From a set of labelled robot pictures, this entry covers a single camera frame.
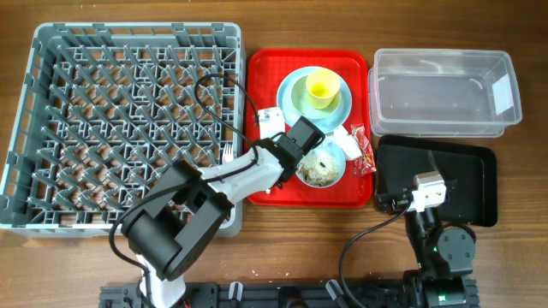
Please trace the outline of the rice and food scraps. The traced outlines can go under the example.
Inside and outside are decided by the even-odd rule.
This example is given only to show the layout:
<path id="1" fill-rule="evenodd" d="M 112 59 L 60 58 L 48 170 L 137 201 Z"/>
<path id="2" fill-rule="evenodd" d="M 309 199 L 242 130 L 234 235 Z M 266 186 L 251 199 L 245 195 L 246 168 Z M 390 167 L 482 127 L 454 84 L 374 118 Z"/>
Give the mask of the rice and food scraps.
<path id="1" fill-rule="evenodd" d="M 313 150 L 303 157 L 296 174 L 311 187 L 327 187 L 338 178 L 338 163 L 327 150 Z"/>

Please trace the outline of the yellow plastic cup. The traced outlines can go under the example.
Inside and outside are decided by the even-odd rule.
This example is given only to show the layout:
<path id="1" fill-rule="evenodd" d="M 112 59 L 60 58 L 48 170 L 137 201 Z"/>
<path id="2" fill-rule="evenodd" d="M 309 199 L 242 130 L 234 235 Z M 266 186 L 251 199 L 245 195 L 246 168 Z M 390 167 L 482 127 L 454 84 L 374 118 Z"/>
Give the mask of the yellow plastic cup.
<path id="1" fill-rule="evenodd" d="M 325 109 L 338 94 L 341 81 L 334 71 L 318 68 L 312 71 L 305 81 L 309 104 L 317 109 Z"/>

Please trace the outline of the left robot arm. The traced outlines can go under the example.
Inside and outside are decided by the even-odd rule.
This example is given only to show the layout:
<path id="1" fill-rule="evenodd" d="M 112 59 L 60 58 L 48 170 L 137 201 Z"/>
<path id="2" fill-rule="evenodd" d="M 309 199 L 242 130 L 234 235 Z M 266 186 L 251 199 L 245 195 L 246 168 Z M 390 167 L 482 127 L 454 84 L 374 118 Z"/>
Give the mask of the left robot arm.
<path id="1" fill-rule="evenodd" d="M 235 204 L 280 186 L 325 134 L 302 117 L 287 132 L 251 143 L 229 163 L 196 168 L 180 161 L 113 225 L 128 239 L 144 276 L 141 292 L 151 307 L 171 307 L 186 292 L 184 273 L 197 261 Z"/>

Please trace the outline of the white napkin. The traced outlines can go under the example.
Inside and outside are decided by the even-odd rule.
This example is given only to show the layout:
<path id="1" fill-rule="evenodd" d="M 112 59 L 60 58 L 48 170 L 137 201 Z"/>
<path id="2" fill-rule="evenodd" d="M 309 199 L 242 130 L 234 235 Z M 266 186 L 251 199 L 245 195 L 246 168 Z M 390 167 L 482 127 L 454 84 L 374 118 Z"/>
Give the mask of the white napkin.
<path id="1" fill-rule="evenodd" d="M 343 126 L 339 126 L 327 133 L 326 142 L 337 145 L 342 150 L 347 161 L 354 161 L 362 156 L 362 150 L 358 142 Z"/>

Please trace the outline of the light blue bowl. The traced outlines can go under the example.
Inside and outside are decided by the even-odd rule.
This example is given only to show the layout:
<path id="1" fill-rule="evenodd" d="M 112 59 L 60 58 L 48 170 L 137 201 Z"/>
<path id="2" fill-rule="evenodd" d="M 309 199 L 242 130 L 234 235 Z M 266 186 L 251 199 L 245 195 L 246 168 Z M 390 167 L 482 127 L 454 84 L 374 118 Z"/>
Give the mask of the light blue bowl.
<path id="1" fill-rule="evenodd" d="M 335 183 L 337 183 L 342 178 L 342 176 L 345 172 L 345 169 L 346 169 L 346 159 L 345 159 L 345 156 L 343 154 L 343 151 L 337 145 L 335 145 L 333 143 L 322 144 L 322 145 L 318 146 L 317 148 L 315 148 L 313 150 L 318 150 L 318 149 L 327 150 L 337 160 L 337 163 L 338 163 L 338 178 L 336 179 L 336 181 L 333 184 L 331 184 L 327 187 L 333 186 Z"/>

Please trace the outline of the light blue plate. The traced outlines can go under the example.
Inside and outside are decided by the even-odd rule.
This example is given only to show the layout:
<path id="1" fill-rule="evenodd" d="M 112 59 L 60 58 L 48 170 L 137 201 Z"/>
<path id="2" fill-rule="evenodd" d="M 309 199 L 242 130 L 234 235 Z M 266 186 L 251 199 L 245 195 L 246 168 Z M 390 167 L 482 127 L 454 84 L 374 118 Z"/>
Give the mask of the light blue plate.
<path id="1" fill-rule="evenodd" d="M 277 89 L 276 101 L 277 107 L 283 112 L 283 119 L 292 127 L 302 115 L 299 115 L 291 101 L 291 90 L 294 83 L 302 76 L 308 76 L 312 71 L 321 67 L 299 68 L 288 74 Z M 341 81 L 340 106 L 331 116 L 322 120 L 308 120 L 315 124 L 323 133 L 329 133 L 335 128 L 341 126 L 350 116 L 352 110 L 352 95 L 348 84 L 339 76 Z"/>

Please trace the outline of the red candy wrapper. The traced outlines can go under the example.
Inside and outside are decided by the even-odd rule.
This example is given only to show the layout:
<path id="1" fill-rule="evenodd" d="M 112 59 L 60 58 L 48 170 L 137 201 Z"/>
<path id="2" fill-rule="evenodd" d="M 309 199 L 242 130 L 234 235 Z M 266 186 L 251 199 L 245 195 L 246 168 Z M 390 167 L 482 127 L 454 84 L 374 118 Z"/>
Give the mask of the red candy wrapper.
<path id="1" fill-rule="evenodd" d="M 373 174 L 377 171 L 372 145 L 369 138 L 366 136 L 366 129 L 363 123 L 352 124 L 352 136 L 357 142 L 361 154 L 354 160 L 354 176 L 363 177 Z"/>

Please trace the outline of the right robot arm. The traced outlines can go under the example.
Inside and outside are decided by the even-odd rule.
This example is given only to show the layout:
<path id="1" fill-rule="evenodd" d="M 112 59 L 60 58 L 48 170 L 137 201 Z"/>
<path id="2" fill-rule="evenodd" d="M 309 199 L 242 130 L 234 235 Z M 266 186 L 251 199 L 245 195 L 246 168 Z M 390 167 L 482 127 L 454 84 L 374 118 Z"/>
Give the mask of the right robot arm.
<path id="1" fill-rule="evenodd" d="M 449 200 L 450 183 L 438 170 L 432 151 L 428 160 L 431 170 L 415 175 L 411 187 L 376 196 L 379 210 L 404 217 L 419 267 L 387 285 L 384 306 L 478 307 L 476 282 L 467 278 L 473 272 L 475 232 L 464 225 L 442 222 L 438 207 Z"/>

